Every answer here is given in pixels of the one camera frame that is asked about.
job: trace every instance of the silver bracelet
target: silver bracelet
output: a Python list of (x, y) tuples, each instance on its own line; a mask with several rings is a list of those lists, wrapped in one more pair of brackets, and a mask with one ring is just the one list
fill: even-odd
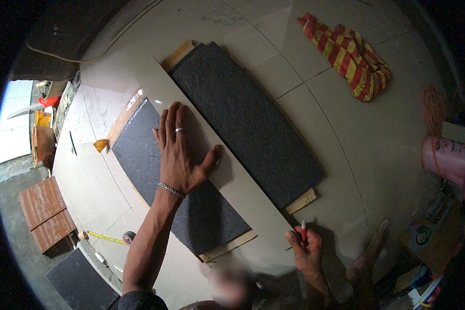
[(178, 195), (179, 197), (181, 197), (182, 199), (185, 199), (186, 198), (186, 195), (183, 195), (181, 193), (179, 193), (177, 190), (171, 188), (170, 186), (164, 184), (164, 183), (161, 183), (159, 182), (159, 185), (162, 186), (164, 189), (168, 189), (170, 190), (171, 192), (173, 192), (174, 194)]

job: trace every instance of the hand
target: hand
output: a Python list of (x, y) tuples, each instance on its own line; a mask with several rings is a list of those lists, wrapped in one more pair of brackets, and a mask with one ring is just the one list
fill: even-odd
[[(301, 234), (301, 226), (294, 228)], [(306, 229), (307, 245), (301, 243), (301, 237), (293, 231), (285, 234), (294, 250), (294, 264), (305, 277), (316, 278), (322, 274), (322, 237), (310, 228)]]
[(186, 195), (203, 183), (214, 168), (222, 152), (222, 146), (214, 146), (203, 163), (196, 165), (189, 156), (186, 132), (175, 133), (176, 128), (186, 128), (187, 107), (174, 102), (169, 110), (163, 110), (159, 129), (153, 135), (160, 147), (160, 182)]

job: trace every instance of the yellow container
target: yellow container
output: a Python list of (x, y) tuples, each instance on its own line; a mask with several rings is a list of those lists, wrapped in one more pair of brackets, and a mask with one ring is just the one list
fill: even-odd
[(35, 124), (41, 127), (50, 127), (51, 115), (50, 113), (45, 113), (43, 110), (36, 111), (35, 115)]

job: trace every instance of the black sleeve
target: black sleeve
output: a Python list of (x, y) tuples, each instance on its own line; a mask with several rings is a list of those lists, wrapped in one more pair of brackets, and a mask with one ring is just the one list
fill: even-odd
[(119, 310), (168, 310), (162, 298), (145, 291), (132, 291), (119, 299)]

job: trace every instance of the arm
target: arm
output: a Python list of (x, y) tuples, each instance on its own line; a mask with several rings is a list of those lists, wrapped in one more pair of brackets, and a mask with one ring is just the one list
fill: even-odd
[[(301, 226), (294, 229), (301, 234)], [(294, 264), (305, 276), (309, 308), (327, 308), (330, 292), (322, 272), (322, 238), (310, 228), (307, 229), (306, 236), (307, 245), (302, 245), (296, 232), (286, 232), (286, 239), (294, 250)]]
[[(184, 195), (207, 179), (222, 151), (222, 147), (216, 145), (201, 165), (192, 162), (185, 133), (175, 133), (176, 128), (185, 128), (185, 113), (186, 106), (174, 102), (169, 110), (162, 111), (159, 129), (153, 129), (161, 153), (160, 180)], [(157, 189), (152, 207), (127, 253), (122, 276), (123, 295), (138, 290), (152, 291), (181, 202), (182, 198), (171, 191), (163, 187)]]

